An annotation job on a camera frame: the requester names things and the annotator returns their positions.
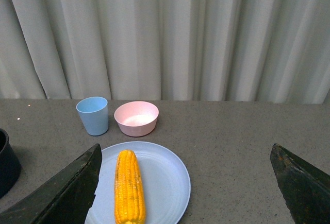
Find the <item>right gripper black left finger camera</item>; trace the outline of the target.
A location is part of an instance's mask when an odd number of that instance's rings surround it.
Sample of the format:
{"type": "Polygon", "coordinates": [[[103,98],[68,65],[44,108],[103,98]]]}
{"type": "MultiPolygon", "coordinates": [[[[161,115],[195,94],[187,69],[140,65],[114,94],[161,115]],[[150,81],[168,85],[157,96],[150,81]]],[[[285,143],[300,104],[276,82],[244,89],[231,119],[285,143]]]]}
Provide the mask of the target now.
{"type": "Polygon", "coordinates": [[[95,199],[101,162],[101,147],[95,144],[2,212],[1,223],[84,223],[95,199]]]}

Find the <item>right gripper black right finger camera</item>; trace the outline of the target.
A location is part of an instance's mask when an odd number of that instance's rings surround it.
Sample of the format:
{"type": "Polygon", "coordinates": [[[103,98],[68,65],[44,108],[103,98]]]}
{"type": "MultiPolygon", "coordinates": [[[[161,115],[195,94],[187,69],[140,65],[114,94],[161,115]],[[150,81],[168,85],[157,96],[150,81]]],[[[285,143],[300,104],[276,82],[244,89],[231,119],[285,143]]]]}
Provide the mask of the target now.
{"type": "Polygon", "coordinates": [[[270,161],[295,223],[329,223],[329,175],[274,144],[270,161]]]}

